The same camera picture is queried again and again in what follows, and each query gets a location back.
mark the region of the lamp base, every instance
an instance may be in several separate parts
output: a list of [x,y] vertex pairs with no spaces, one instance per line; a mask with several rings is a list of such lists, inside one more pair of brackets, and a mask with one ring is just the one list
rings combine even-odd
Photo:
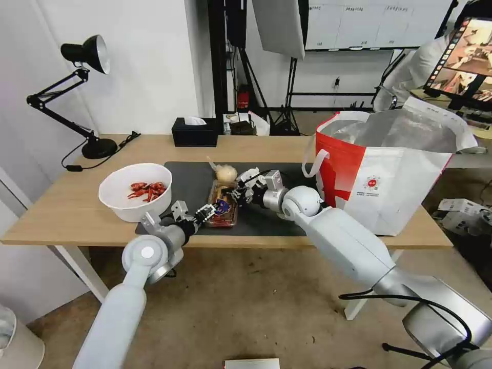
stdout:
[[116,142],[109,138],[94,138],[82,147],[82,155],[87,159],[102,159],[113,155],[117,149]]

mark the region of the black tissue box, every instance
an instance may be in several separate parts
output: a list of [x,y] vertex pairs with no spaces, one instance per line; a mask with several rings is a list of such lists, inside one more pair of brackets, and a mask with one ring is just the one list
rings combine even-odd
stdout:
[[216,131],[217,120],[215,118],[202,118],[206,126],[187,126],[184,118],[176,118],[172,132],[174,146],[206,146],[216,147],[218,133]]

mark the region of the shopping bag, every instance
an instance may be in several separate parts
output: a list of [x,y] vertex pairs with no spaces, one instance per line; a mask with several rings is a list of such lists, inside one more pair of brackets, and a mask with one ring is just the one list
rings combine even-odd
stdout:
[[[316,142],[316,159],[305,164]],[[322,123],[304,156],[320,196],[378,235],[397,235],[446,168],[453,153],[477,141],[466,122],[409,98],[402,109],[342,111]]]

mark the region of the lamp shade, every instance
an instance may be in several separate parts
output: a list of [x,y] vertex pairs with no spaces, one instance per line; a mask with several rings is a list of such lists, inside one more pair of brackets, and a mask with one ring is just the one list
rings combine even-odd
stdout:
[[63,57],[72,63],[87,63],[96,71],[109,74],[108,51],[101,35],[89,37],[82,45],[63,44],[60,50]]

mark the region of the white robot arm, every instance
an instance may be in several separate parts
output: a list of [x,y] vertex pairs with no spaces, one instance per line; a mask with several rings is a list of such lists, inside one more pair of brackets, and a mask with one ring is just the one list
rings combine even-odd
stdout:
[[[327,207],[316,190],[299,186],[289,191],[279,171],[252,169],[238,177],[231,194],[240,206],[255,203],[293,221],[324,257],[376,292],[373,296],[349,294],[344,299],[380,297],[398,306],[408,300],[418,302],[403,325],[426,355],[406,353],[428,359],[424,368],[443,359],[453,369],[492,367],[492,352],[478,350],[492,335],[491,319],[440,280],[400,270],[378,237],[344,211]],[[158,281],[181,261],[181,247],[215,208],[204,206],[191,217],[186,204],[177,201],[172,210],[175,223],[167,227],[159,224],[157,215],[147,213],[142,223],[150,235],[137,237],[125,247],[122,261],[127,276],[103,302],[74,368],[122,366],[144,311],[146,280]]]

